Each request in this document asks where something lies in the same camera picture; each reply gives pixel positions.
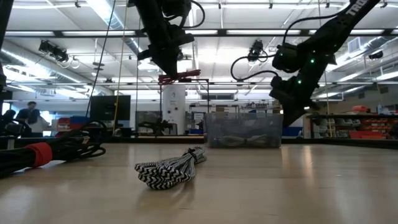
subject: black and white braided cable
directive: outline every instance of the black and white braided cable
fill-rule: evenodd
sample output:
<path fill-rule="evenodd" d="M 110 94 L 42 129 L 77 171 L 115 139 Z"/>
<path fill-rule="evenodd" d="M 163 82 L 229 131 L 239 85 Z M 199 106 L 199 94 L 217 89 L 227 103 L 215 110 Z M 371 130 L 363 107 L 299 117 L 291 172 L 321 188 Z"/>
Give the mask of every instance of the black and white braided cable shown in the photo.
<path fill-rule="evenodd" d="M 182 157 L 164 159 L 157 162 L 136 164 L 138 179 L 154 190 L 166 190 L 195 177 L 195 164 L 206 160 L 201 147 L 188 149 Z"/>

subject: white column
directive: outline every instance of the white column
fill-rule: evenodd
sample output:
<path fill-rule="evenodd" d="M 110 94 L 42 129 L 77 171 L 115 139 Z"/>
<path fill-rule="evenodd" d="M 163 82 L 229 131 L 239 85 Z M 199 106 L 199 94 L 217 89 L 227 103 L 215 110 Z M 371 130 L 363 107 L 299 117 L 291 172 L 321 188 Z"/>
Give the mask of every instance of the white column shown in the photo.
<path fill-rule="evenodd" d="M 185 86 L 168 85 L 163 89 L 163 119 L 177 125 L 177 134 L 185 133 Z"/>

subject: clear plastic bin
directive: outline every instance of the clear plastic bin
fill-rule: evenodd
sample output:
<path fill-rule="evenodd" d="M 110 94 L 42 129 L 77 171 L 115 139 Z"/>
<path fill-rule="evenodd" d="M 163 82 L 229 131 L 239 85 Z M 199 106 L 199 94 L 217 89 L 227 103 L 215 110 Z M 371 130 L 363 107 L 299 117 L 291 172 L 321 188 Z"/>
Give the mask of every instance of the clear plastic bin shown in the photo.
<path fill-rule="evenodd" d="M 282 114 L 210 113 L 204 132 L 208 147 L 278 148 L 282 139 Z"/>

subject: wooden table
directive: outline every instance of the wooden table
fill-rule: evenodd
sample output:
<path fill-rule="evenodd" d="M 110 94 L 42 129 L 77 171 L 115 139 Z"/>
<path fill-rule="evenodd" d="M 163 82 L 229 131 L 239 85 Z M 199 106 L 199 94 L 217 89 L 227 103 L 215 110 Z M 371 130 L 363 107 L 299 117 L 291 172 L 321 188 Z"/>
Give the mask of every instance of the wooden table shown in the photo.
<path fill-rule="evenodd" d="M 398 153 L 329 145 L 214 149 L 194 181 L 149 190 L 134 164 L 182 144 L 108 144 L 106 155 L 0 179 L 4 224 L 374 224 L 398 220 Z"/>

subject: computer monitor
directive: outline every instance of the computer monitor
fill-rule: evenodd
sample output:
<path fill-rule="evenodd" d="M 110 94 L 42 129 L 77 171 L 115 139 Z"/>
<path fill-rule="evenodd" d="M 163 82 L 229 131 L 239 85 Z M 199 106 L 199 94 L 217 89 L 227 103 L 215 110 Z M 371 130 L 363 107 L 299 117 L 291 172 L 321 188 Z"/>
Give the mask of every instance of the computer monitor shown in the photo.
<path fill-rule="evenodd" d="M 112 121 L 116 109 L 117 96 L 93 96 L 90 105 L 90 119 Z M 119 96 L 116 120 L 130 120 L 131 96 Z"/>

